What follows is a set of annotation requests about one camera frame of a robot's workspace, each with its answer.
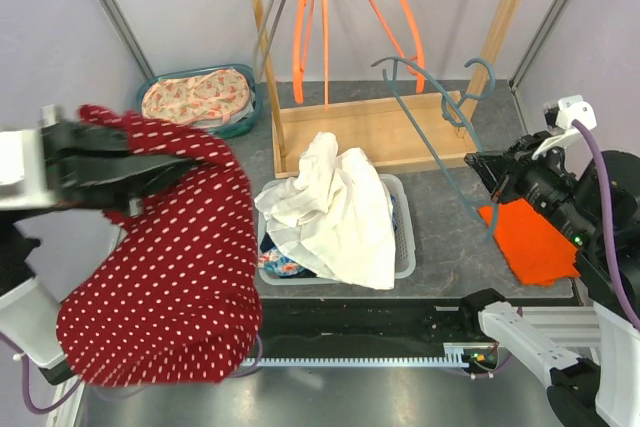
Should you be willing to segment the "red dotted garment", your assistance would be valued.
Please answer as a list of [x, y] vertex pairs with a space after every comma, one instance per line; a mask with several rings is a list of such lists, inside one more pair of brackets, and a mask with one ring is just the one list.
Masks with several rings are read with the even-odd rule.
[[219, 382], [249, 355], [262, 323], [249, 179], [231, 148], [203, 130], [98, 105], [87, 123], [126, 136], [135, 154], [194, 161], [136, 217], [61, 305], [56, 334], [72, 371], [106, 387]]

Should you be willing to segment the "white garment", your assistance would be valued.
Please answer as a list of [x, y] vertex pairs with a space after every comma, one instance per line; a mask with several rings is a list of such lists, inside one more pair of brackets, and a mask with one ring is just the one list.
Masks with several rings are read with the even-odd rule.
[[254, 200], [279, 252], [317, 276], [375, 290], [395, 284], [390, 194], [360, 148], [340, 154], [336, 136], [316, 134], [299, 174]]

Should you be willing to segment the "beige clothes hanger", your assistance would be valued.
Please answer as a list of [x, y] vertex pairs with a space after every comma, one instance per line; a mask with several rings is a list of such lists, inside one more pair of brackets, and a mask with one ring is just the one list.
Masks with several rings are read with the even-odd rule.
[[252, 70], [254, 80], [261, 83], [265, 74], [266, 63], [277, 32], [281, 16], [287, 0], [268, 0], [263, 10], [263, 19], [257, 27], [257, 38], [252, 53]]

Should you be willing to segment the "blue floral garment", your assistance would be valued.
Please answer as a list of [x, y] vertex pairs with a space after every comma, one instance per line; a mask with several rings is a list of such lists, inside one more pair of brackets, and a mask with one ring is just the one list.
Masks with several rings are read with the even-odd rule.
[[[390, 198], [393, 206], [392, 225], [395, 235], [396, 255], [399, 255], [401, 245], [400, 207], [397, 196], [391, 195]], [[264, 234], [259, 249], [260, 255], [258, 256], [258, 268], [264, 272], [285, 280], [317, 277], [313, 271], [301, 266], [294, 260], [282, 254], [267, 233]]]

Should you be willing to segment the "orange hanger of white garment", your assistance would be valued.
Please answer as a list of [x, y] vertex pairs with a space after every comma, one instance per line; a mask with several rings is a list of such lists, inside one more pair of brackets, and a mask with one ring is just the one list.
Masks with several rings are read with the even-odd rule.
[[[367, 2], [386, 33], [396, 55], [414, 64], [413, 67], [407, 66], [407, 71], [414, 77], [415, 93], [421, 94], [426, 85], [426, 78], [418, 71], [418, 68], [425, 68], [425, 52], [420, 29], [410, 3], [408, 0], [385, 0], [384, 6], [380, 7], [377, 0], [367, 0]], [[404, 21], [410, 37], [409, 40], [400, 39], [397, 32], [400, 21], [392, 20], [391, 13], [398, 14]]]

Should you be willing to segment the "peach hanger of floral garment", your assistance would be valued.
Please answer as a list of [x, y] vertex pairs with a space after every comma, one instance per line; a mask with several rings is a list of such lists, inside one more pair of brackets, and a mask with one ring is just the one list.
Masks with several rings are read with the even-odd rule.
[[324, 109], [326, 112], [329, 110], [329, 63], [330, 63], [328, 13], [329, 13], [328, 0], [321, 0]]

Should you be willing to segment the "orange hanger of denim skirt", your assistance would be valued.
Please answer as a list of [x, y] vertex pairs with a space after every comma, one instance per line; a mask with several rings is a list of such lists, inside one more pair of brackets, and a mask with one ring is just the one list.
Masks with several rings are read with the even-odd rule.
[[297, 104], [304, 101], [304, 77], [315, 3], [316, 0], [297, 0], [292, 62], [293, 94]]

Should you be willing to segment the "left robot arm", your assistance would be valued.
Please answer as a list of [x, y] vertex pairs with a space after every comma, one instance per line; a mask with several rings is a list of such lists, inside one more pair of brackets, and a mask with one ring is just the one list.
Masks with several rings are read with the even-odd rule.
[[59, 119], [1, 134], [1, 332], [51, 385], [73, 373], [56, 337], [59, 302], [27, 259], [41, 244], [18, 222], [66, 210], [142, 213], [143, 198], [174, 185], [194, 161], [135, 154], [125, 133]]

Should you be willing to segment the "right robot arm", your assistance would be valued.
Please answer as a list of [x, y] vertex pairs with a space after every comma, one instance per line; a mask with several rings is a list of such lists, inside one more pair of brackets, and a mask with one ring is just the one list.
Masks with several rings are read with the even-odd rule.
[[525, 201], [577, 252], [575, 267], [593, 302], [600, 360], [553, 342], [522, 318], [494, 289], [464, 297], [458, 328], [467, 339], [485, 336], [518, 359], [546, 390], [565, 426], [639, 423], [639, 159], [587, 144], [593, 158], [581, 176], [565, 168], [565, 151], [535, 151], [547, 132], [526, 135], [508, 149], [477, 152], [465, 163], [493, 201]]

